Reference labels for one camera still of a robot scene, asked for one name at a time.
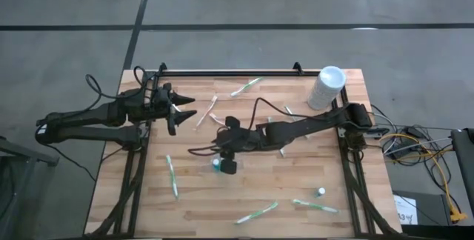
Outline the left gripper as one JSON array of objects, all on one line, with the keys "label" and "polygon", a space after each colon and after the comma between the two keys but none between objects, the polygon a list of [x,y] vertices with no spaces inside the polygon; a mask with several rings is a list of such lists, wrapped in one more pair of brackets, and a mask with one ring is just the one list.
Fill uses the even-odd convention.
[{"label": "left gripper", "polygon": [[196,110],[176,112],[173,105],[184,105],[195,101],[194,98],[173,94],[171,83],[158,87],[150,100],[149,119],[165,119],[171,136],[176,135],[176,125],[197,114]]}]

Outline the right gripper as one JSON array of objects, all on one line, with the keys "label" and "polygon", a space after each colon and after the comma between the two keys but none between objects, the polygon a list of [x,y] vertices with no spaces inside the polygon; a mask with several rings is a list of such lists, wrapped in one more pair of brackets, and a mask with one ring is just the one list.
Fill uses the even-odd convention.
[{"label": "right gripper", "polygon": [[256,130],[241,127],[240,121],[233,117],[225,118],[226,130],[221,130],[216,136],[217,151],[221,157],[219,170],[226,174],[236,174],[237,163],[235,154],[255,150],[261,141]]}]

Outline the clear acrylic organizer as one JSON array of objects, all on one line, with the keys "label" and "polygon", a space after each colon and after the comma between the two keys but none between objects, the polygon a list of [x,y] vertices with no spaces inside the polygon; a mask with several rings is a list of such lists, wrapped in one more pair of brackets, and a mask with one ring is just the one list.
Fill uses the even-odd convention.
[{"label": "clear acrylic organizer", "polygon": [[[213,159],[221,159],[221,171],[216,172],[212,166]],[[235,175],[238,171],[238,162],[234,160],[232,156],[228,157],[225,155],[222,157],[220,154],[212,154],[211,157],[204,161],[204,165],[201,167],[205,173],[220,173],[227,175]]]}]

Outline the wrapped orange toothbrush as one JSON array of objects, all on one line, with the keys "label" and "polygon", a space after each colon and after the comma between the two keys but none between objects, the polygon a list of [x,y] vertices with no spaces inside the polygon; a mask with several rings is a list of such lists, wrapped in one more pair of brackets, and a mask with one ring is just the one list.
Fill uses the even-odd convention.
[{"label": "wrapped orange toothbrush", "polygon": [[198,123],[196,124],[196,128],[199,128],[203,120],[206,118],[206,116],[209,114],[209,112],[213,109],[214,105],[216,104],[218,100],[218,96],[214,95],[211,99],[210,105],[208,108],[205,110],[204,114],[201,116],[201,118],[198,120]]},{"label": "wrapped orange toothbrush", "polygon": [[218,118],[215,114],[209,113],[209,117],[210,117],[214,122],[216,122],[216,123],[218,123],[218,124],[220,124],[220,125],[222,125],[222,126],[225,126],[225,127],[227,126],[227,125],[225,124],[225,121],[222,120],[222,119],[220,119],[220,118]]}]

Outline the white wipes canister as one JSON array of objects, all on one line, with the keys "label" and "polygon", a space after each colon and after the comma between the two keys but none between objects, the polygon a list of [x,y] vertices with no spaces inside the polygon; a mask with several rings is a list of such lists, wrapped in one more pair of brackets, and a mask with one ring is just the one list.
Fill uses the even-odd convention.
[{"label": "white wipes canister", "polygon": [[307,97],[307,104],[314,110],[327,108],[346,84],[346,74],[335,66],[324,67]]}]

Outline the grey metal cart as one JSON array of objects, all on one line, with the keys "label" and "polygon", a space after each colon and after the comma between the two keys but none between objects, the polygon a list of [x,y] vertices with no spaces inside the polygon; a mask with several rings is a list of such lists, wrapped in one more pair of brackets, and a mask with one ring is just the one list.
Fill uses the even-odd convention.
[{"label": "grey metal cart", "polygon": [[44,162],[55,167],[57,155],[31,150],[0,136],[0,180],[6,181],[6,190],[0,191],[0,240],[8,240],[19,220],[21,201],[33,176],[35,166]]}]

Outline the black power adapter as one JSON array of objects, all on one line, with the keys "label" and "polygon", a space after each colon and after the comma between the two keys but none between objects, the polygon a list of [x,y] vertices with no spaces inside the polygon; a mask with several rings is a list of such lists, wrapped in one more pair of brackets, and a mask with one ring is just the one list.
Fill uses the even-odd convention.
[{"label": "black power adapter", "polygon": [[422,131],[416,129],[415,127],[405,127],[404,132],[407,135],[412,136],[412,137],[417,138],[417,139],[425,139],[426,138],[425,134]]}]

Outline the white paper sign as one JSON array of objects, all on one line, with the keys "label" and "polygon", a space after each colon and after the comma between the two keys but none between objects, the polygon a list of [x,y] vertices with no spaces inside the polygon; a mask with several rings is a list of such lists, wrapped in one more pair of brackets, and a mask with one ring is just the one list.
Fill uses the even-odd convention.
[{"label": "white paper sign", "polygon": [[417,225],[418,212],[415,199],[394,195],[395,208],[402,225]]}]

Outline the dark grey case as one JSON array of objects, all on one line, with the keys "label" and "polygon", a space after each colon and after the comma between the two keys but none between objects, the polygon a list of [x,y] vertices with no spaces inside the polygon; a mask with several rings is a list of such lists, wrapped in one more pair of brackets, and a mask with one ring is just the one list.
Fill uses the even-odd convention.
[{"label": "dark grey case", "polygon": [[417,225],[449,226],[452,224],[447,200],[441,194],[434,195],[394,190],[393,195],[416,200],[418,212]]}]

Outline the black equipment stand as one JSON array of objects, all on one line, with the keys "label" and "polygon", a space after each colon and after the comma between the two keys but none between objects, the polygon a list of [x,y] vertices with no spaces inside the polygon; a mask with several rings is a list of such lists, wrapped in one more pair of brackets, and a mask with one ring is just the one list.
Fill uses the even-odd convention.
[{"label": "black equipment stand", "polygon": [[470,208],[474,213],[474,128],[452,130],[450,133]]}]

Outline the black aluminium rig frame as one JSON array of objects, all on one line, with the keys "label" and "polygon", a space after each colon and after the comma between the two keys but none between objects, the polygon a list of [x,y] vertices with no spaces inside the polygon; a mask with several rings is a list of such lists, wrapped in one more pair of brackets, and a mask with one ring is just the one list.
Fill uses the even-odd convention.
[{"label": "black aluminium rig frame", "polygon": [[[230,94],[253,79],[263,77],[236,97]],[[127,203],[113,233],[124,238],[201,238],[255,240],[258,238],[351,238],[367,233],[365,210],[360,200],[346,190],[346,177],[365,180],[367,195],[391,228],[399,230],[395,203],[384,157],[370,141],[361,161],[349,162],[340,149],[335,129],[301,137],[277,152],[239,153],[235,175],[205,173],[209,155],[194,156],[190,149],[206,147],[216,137],[219,124],[209,114],[199,128],[196,124],[210,105],[210,113],[222,119],[235,116],[242,126],[250,121],[264,123],[267,117],[281,121],[286,105],[294,113],[312,115],[307,94],[316,79],[314,70],[166,70],[161,83],[194,98],[189,104],[196,110],[171,136],[164,121],[156,121],[150,130],[144,175],[139,193]],[[175,171],[178,199],[173,195],[170,155]],[[316,190],[326,193],[316,198]],[[293,204],[293,199],[308,201],[339,210],[323,210]],[[237,220],[274,201],[278,206],[242,224]]]}]

